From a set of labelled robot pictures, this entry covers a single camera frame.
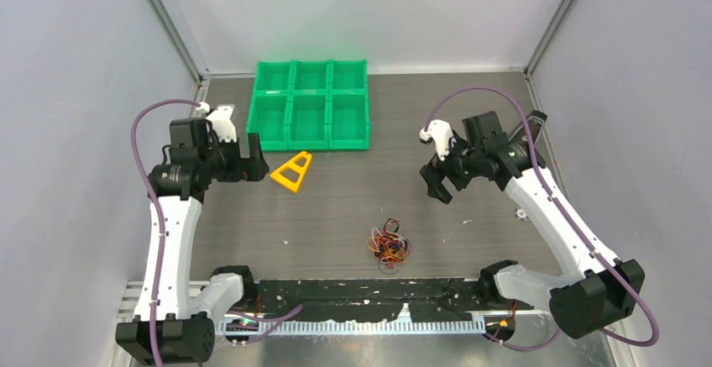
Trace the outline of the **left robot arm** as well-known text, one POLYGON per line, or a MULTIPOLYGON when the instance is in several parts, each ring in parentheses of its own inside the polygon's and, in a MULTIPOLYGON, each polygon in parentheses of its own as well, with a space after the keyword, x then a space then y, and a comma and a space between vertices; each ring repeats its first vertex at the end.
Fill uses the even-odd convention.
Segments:
POLYGON ((116 327, 117 344, 144 366, 204 363, 216 327, 231 307, 250 310, 257 286, 246 265, 216 268, 207 285, 190 295, 196 226, 212 182, 262 181, 270 168, 257 133, 241 156, 229 121, 183 118, 170 123, 164 159, 147 175, 151 240, 143 290, 133 316, 116 327))

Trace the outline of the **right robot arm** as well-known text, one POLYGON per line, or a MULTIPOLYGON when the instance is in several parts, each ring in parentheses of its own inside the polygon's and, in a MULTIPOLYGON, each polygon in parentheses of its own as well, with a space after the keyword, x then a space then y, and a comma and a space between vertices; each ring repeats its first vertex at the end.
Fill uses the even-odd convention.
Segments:
POLYGON ((516 203, 516 214, 533 223, 561 273, 502 260, 480 271, 480 300, 494 309, 523 302, 549 312, 570 338, 582 338, 634 312, 645 272, 636 260, 623 261, 602 244, 557 187, 534 146, 546 119, 532 111, 507 134, 490 111, 464 119, 463 136, 433 119, 419 131, 420 141, 435 148, 420 174, 428 196, 444 204, 453 199, 444 180, 462 191, 477 177, 493 181, 516 203))

